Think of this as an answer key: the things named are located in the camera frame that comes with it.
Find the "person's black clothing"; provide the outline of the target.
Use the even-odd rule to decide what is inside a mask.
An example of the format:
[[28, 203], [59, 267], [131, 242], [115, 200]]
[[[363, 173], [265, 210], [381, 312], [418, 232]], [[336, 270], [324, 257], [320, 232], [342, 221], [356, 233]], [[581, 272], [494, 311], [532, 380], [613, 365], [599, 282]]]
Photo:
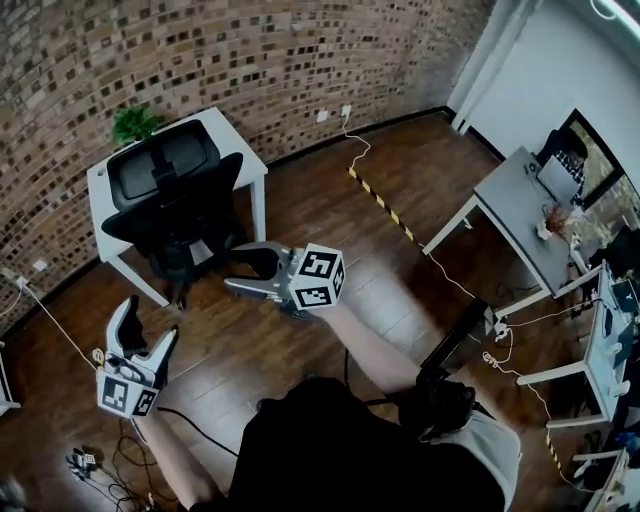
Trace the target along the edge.
[[506, 512], [519, 455], [515, 432], [480, 411], [421, 442], [339, 380], [314, 377], [262, 402], [228, 494], [189, 512]]

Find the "grey desk with white legs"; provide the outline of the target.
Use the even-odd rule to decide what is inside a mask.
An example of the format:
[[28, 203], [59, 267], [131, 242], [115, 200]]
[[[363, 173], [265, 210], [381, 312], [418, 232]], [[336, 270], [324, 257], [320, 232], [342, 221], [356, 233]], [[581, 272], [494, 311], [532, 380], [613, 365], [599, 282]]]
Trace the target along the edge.
[[467, 216], [478, 208], [500, 231], [533, 275], [540, 290], [496, 311], [507, 317], [542, 299], [557, 299], [599, 276], [596, 266], [573, 281], [567, 281], [570, 245], [554, 235], [544, 241], [537, 234], [543, 207], [551, 197], [535, 178], [539, 165], [525, 148], [518, 148], [473, 189], [471, 197], [422, 249], [430, 254]]

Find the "white desk with equipment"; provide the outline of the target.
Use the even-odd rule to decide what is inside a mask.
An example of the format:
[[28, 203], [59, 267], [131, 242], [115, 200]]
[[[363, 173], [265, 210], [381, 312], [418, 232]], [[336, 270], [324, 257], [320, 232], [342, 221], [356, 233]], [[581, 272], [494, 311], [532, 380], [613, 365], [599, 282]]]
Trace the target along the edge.
[[625, 363], [615, 364], [615, 357], [620, 354], [618, 336], [633, 321], [616, 304], [612, 293], [613, 278], [608, 264], [603, 261], [599, 274], [597, 296], [591, 331], [583, 358], [577, 362], [552, 368], [517, 378], [519, 386], [552, 381], [582, 373], [595, 397], [599, 412], [591, 416], [580, 416], [572, 419], [549, 420], [547, 429], [582, 427], [587, 425], [611, 422], [614, 418], [619, 398], [629, 390], [623, 379]]

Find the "large dark framed picture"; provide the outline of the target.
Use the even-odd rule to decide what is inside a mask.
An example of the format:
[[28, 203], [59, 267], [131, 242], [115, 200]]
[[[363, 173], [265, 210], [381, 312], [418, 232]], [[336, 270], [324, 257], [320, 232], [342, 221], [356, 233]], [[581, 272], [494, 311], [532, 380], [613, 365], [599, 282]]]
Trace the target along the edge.
[[589, 156], [585, 162], [584, 210], [596, 204], [623, 176], [618, 159], [590, 121], [577, 109], [556, 130], [571, 128], [585, 143]]

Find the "small white table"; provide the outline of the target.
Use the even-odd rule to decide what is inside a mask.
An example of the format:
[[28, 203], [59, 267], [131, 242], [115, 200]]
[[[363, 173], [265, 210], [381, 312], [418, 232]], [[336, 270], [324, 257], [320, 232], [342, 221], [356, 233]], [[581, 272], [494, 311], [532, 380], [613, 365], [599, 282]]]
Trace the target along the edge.
[[[267, 166], [216, 107], [202, 110], [173, 122], [160, 131], [165, 132], [190, 121], [202, 123], [222, 156], [227, 156], [234, 152], [239, 152], [243, 155], [243, 165], [234, 188], [239, 189], [247, 186], [250, 189], [254, 237], [257, 241], [264, 241], [267, 234], [265, 206]], [[159, 306], [167, 307], [169, 301], [166, 297], [154, 289], [134, 268], [121, 258], [121, 255], [132, 245], [108, 235], [102, 229], [102, 223], [117, 213], [107, 175], [107, 162], [107, 159], [103, 159], [87, 170], [90, 213], [99, 258], [103, 263], [110, 264], [128, 279], [142, 294], [149, 297]]]

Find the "small black and white device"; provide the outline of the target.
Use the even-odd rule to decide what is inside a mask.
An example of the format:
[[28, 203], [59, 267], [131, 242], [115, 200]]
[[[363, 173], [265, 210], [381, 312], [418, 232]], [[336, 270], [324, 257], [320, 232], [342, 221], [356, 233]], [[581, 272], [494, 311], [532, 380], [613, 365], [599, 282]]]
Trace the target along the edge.
[[99, 467], [93, 454], [77, 448], [65, 457], [65, 461], [71, 473], [79, 481], [90, 479], [92, 473]]

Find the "person's right forearm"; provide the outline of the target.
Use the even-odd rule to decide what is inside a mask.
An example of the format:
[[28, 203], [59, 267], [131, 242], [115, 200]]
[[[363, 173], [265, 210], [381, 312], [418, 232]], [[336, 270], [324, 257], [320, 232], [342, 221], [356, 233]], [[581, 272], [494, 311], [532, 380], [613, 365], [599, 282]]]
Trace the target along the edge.
[[349, 351], [366, 377], [385, 395], [395, 395], [416, 384], [420, 367], [405, 353], [363, 323], [346, 305], [317, 309], [322, 319]]

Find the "dried flowers in vase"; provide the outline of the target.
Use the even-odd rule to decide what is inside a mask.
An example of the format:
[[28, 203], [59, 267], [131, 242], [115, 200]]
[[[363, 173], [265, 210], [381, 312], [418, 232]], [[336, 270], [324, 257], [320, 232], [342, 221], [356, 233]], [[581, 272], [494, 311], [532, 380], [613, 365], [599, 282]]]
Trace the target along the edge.
[[563, 240], [567, 237], [569, 212], [560, 205], [543, 205], [542, 219], [536, 225], [536, 233], [541, 240], [557, 236]]

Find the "black mesh office chair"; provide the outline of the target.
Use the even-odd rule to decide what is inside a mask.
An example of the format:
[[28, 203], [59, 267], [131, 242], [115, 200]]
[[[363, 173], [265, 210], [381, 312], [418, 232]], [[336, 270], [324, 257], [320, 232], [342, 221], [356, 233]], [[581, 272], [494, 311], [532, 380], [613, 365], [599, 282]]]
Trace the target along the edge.
[[221, 156], [195, 120], [107, 163], [117, 212], [102, 228], [148, 260], [178, 309], [185, 308], [193, 283], [225, 266], [232, 249], [248, 241], [232, 197], [243, 161], [239, 152]]

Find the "long black bar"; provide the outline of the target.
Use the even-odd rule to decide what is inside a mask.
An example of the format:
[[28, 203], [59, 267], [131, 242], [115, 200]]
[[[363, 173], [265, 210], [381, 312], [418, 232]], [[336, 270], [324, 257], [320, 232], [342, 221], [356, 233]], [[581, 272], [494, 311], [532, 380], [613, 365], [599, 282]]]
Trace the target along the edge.
[[481, 352], [481, 337], [491, 332], [496, 317], [491, 306], [474, 298], [442, 341], [421, 363], [421, 377], [458, 372]]

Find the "yellow-black tape strip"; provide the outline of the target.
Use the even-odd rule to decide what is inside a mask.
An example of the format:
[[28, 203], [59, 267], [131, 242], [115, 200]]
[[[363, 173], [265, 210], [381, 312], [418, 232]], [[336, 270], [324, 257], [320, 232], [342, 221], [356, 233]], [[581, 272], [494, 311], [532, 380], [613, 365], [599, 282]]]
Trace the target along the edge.
[[547, 433], [545, 435], [545, 444], [546, 444], [546, 447], [547, 447], [547, 449], [549, 451], [551, 459], [554, 462], [555, 467], [557, 468], [558, 472], [560, 474], [562, 474], [562, 464], [561, 464], [561, 461], [560, 461], [559, 456], [557, 454], [557, 451], [555, 450], [555, 448], [554, 448], [554, 446], [552, 444], [552, 440], [551, 440], [551, 436], [550, 436], [550, 431], [549, 430], [547, 430]]
[[353, 167], [348, 168], [349, 175], [376, 201], [376, 203], [387, 213], [391, 220], [404, 232], [406, 237], [416, 246], [420, 243], [409, 227], [401, 220], [399, 215], [384, 201], [384, 199], [355, 171]]

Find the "silver laptop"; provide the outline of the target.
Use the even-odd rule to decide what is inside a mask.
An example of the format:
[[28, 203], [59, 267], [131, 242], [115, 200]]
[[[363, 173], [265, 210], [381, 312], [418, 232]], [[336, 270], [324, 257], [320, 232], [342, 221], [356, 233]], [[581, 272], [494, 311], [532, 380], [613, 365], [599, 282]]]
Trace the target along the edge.
[[560, 204], [569, 205], [579, 191], [579, 184], [554, 156], [537, 172], [538, 182]]

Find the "person's left forearm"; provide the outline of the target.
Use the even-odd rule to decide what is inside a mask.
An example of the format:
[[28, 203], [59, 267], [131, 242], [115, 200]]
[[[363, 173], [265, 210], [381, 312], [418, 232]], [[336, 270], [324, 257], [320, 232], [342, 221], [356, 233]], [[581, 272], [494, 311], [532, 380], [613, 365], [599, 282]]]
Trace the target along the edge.
[[209, 471], [154, 407], [146, 416], [134, 419], [160, 471], [179, 503], [187, 510], [221, 510], [226, 496]]

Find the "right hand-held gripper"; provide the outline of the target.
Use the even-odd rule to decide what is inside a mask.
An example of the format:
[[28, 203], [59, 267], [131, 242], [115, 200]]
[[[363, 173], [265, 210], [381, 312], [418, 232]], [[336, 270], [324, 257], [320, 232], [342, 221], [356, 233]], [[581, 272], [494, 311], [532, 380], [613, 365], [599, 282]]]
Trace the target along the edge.
[[248, 265], [258, 278], [227, 277], [224, 284], [230, 291], [292, 304], [296, 311], [335, 305], [345, 281], [342, 252], [314, 243], [301, 249], [269, 241], [251, 242], [232, 249], [229, 257]]

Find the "green potted plant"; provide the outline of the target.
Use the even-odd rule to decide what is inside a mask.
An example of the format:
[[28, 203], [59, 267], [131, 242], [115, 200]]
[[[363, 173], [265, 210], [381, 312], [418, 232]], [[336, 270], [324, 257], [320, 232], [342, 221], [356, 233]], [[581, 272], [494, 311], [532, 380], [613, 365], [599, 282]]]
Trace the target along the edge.
[[119, 144], [145, 140], [162, 124], [162, 118], [144, 106], [117, 109], [113, 119], [112, 138]]

